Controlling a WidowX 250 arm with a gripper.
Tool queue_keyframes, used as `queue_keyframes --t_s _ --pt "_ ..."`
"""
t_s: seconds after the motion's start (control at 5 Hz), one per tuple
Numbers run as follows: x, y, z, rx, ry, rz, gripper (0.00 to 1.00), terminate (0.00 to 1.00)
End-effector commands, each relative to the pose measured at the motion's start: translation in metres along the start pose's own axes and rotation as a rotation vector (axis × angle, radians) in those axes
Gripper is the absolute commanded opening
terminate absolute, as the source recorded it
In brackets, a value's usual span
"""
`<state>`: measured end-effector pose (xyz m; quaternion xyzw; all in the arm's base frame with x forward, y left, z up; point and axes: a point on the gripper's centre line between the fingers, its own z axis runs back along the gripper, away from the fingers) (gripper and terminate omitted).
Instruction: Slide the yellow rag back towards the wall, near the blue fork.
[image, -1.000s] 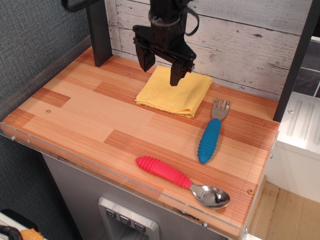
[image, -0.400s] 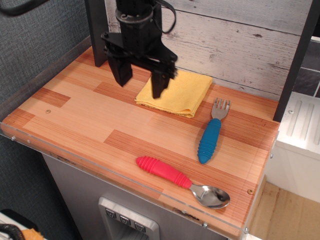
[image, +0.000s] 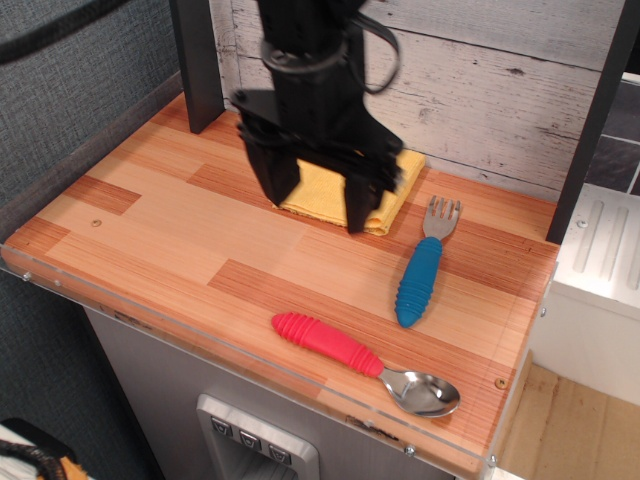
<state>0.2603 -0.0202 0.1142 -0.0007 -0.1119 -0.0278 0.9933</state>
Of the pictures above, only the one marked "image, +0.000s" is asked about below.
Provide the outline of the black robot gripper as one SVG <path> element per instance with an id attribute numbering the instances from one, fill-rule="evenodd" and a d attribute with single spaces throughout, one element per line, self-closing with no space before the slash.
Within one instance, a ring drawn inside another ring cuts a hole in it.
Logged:
<path id="1" fill-rule="evenodd" d="M 383 192 L 397 189 L 403 147 L 364 105 L 363 43 L 341 42 L 313 56 L 264 42 L 261 55 L 272 89 L 238 90 L 232 101 L 265 196 L 280 206 L 301 180 L 298 160 L 315 163 L 346 177 L 347 231 L 362 233 Z"/>

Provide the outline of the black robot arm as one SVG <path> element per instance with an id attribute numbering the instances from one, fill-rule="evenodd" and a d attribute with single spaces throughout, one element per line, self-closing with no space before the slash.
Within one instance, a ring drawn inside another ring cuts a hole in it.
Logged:
<path id="1" fill-rule="evenodd" d="M 367 110 L 364 35 L 399 48 L 394 34 L 361 13 L 359 1 L 261 1 L 261 58 L 270 90 L 237 90 L 239 133 L 266 197 L 280 205 L 298 186 L 299 161 L 345 180 L 346 223 L 360 233 L 397 189 L 402 140 Z"/>

